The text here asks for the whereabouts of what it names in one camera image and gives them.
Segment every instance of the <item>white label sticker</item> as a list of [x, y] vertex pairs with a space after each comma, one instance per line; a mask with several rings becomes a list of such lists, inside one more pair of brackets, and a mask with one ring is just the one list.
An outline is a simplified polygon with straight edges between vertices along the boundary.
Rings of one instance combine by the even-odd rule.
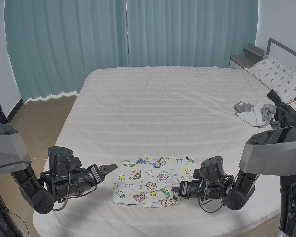
[[94, 167], [91, 168], [91, 171], [92, 171], [95, 179], [97, 180], [97, 182], [100, 182], [101, 179], [99, 178], [99, 176], [98, 176], [97, 172], [95, 171]]
[[184, 188], [183, 188], [183, 196], [186, 194], [186, 188], [187, 188], [187, 182], [184, 183]]

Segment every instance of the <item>pillow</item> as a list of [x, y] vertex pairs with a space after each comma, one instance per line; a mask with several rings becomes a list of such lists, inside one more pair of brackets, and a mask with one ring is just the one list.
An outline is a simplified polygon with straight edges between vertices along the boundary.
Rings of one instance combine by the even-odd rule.
[[280, 64], [272, 57], [266, 56], [248, 69], [269, 90], [274, 90], [282, 102], [289, 104], [296, 97], [296, 72]]

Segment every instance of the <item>bed headboard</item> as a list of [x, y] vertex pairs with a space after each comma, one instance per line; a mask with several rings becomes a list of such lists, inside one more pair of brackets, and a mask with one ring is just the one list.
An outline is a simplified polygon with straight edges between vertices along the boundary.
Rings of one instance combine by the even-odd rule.
[[275, 58], [286, 67], [296, 72], [296, 52], [287, 46], [269, 38], [266, 55]]

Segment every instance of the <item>cartoon print shirt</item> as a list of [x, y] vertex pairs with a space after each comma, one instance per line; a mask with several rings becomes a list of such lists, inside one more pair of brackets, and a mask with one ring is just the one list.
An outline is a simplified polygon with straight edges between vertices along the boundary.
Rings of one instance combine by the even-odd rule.
[[143, 155], [137, 161], [123, 160], [113, 187], [113, 202], [120, 205], [142, 204], [147, 207], [178, 205], [181, 199], [171, 188], [180, 181], [191, 181], [196, 168], [187, 156], [159, 157]]

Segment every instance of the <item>white cloth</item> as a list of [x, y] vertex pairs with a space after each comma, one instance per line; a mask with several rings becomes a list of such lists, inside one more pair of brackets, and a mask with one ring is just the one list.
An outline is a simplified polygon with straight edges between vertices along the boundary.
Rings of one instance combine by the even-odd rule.
[[158, 157], [143, 155], [137, 161], [123, 160], [113, 188], [113, 202], [120, 205], [142, 204], [144, 208], [179, 205], [181, 198], [173, 187], [191, 181], [197, 168], [187, 156]]
[[252, 126], [260, 127], [265, 125], [265, 121], [262, 120], [261, 112], [255, 106], [251, 108], [250, 112], [237, 113], [237, 116]]
[[[234, 114], [233, 105], [238, 101], [257, 108], [272, 104], [268, 92], [243, 69], [98, 69], [86, 79], [56, 145], [72, 149], [86, 168], [137, 160], [143, 154], [154, 158], [188, 155], [198, 167], [209, 157], [222, 156], [225, 172], [235, 176], [245, 142], [271, 127], [248, 126]], [[196, 201], [153, 209], [119, 206], [112, 201], [116, 173], [108, 174], [96, 192], [70, 199], [62, 211], [34, 212], [38, 234], [233, 237], [280, 212], [277, 176], [260, 176], [241, 210], [222, 207], [208, 214]]]

